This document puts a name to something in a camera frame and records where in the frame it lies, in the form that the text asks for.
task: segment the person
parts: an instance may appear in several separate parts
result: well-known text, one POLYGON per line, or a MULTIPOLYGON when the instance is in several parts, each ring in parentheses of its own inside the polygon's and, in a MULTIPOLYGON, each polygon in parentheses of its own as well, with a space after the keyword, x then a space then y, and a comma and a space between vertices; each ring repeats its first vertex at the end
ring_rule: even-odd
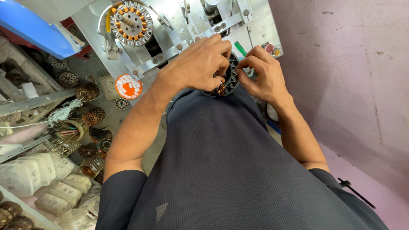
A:
POLYGON ((256 46, 237 66, 242 86, 208 97, 229 67, 219 34, 190 45, 159 71, 119 128, 105 163, 96 229, 387 229, 331 176, 288 93, 280 64, 256 46), (243 68, 258 73, 252 81, 243 68), (166 106, 164 147, 149 177, 142 158, 166 106), (281 147, 252 95, 279 115, 281 147))

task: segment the forearm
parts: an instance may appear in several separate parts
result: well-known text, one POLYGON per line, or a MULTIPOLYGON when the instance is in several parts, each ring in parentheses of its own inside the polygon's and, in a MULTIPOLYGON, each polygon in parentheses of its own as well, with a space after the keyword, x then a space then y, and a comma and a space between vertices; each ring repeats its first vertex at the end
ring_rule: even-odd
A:
POLYGON ((273 107, 279 116, 281 141, 287 152, 307 169, 318 167, 329 171, 325 156, 292 97, 273 107))
POLYGON ((124 168, 142 171, 142 157, 156 137, 163 111, 176 94, 171 88, 165 81, 154 81, 132 108, 109 149, 105 180, 124 168))

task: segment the hand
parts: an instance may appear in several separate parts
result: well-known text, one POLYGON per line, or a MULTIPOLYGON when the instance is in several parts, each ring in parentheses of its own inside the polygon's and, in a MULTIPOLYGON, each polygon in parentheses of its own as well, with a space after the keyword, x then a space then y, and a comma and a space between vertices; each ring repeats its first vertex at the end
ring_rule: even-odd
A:
POLYGON ((280 63, 261 46, 256 46, 241 60, 236 68, 238 79, 247 92, 260 100, 267 101, 274 108, 292 101, 284 83, 280 63), (258 77, 252 81, 243 68, 253 68, 258 77))
POLYGON ((184 88, 212 91, 221 82, 221 78, 213 78, 213 74, 216 71, 218 76, 225 74, 230 54, 231 43, 222 41, 220 34, 202 38, 159 71, 157 80, 166 81, 176 92, 184 88))

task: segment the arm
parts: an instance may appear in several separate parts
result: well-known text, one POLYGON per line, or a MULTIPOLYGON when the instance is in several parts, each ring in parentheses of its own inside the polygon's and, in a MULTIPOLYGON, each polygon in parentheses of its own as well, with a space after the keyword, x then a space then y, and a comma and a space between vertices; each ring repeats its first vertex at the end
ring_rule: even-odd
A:
POLYGON ((256 46, 240 61, 236 71, 240 83, 250 95, 267 101, 277 111, 281 139, 287 152, 306 169, 318 168, 329 172, 317 140, 285 87, 280 63, 263 48, 256 46), (249 66, 258 73, 254 82, 243 70, 249 66))
POLYGON ((169 101, 184 88, 212 91, 229 67, 231 43, 219 34, 192 44, 159 71, 148 91, 132 108, 109 148, 104 181, 124 170, 142 170, 142 158, 157 134, 160 118, 169 101))

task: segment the yellow button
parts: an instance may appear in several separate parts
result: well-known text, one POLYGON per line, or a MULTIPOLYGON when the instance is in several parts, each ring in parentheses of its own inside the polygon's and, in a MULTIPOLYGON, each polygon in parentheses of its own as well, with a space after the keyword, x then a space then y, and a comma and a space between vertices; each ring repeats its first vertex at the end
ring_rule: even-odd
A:
POLYGON ((280 55, 280 53, 281 53, 281 51, 280 51, 280 49, 276 49, 275 51, 274 51, 274 56, 279 56, 280 55))

